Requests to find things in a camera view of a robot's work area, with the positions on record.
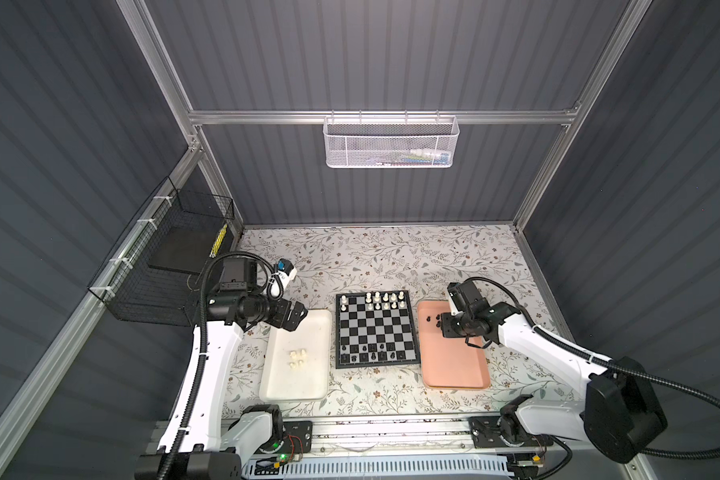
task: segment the black wire basket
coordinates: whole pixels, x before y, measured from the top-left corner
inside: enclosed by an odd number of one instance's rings
[[[199,246],[208,252],[204,269],[216,254],[230,249],[234,237],[233,212],[229,197],[174,189],[163,198],[151,218],[136,220],[138,234],[126,251],[117,255],[134,224],[124,230],[88,290],[118,320],[192,326],[200,296],[200,275],[155,268],[150,259],[174,229],[213,234],[205,235],[212,240]],[[106,284],[95,283],[103,272],[113,268]]]

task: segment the white vent grille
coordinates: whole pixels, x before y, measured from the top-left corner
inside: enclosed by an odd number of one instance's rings
[[[367,476],[456,474],[514,476],[507,470],[505,457],[477,453],[304,458],[300,462],[280,467],[278,473],[263,472],[259,475],[256,474],[255,463],[255,460],[251,460],[246,464],[242,472],[244,478],[362,478]]]
[[[322,131],[331,168],[448,168],[459,132],[455,117],[388,123],[326,117]]]

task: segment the pink tray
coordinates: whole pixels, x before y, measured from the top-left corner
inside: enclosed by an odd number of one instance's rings
[[[448,302],[422,300],[417,305],[418,340],[422,348],[424,384],[435,389],[487,389],[490,387],[485,351],[464,344],[464,339],[446,339],[435,318],[450,312]],[[482,345],[482,339],[470,339]]]

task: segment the black and white checkered board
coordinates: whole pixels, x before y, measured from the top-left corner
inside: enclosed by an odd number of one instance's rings
[[[376,310],[374,303],[374,310],[366,310],[365,293],[343,293],[348,305],[342,312],[342,294],[336,295],[337,369],[421,362],[411,298],[403,292],[405,308],[390,310]]]

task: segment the floral tablecloth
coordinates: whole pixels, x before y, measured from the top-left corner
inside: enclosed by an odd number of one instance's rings
[[[292,261],[298,276],[286,296],[309,309],[334,312],[337,293],[409,290],[415,318],[420,300],[446,300],[448,283],[480,275],[505,284],[536,322],[554,329],[509,226],[248,230],[240,250]],[[496,289],[480,289],[491,303],[506,300]],[[230,370],[225,418],[261,402],[268,337],[269,327],[263,324],[246,334]],[[480,391],[429,389],[420,365],[336,370],[334,354],[332,341],[328,396],[319,402],[281,404],[284,416],[495,411],[521,393],[547,399],[575,396],[536,362],[502,346],[486,349],[491,386]]]

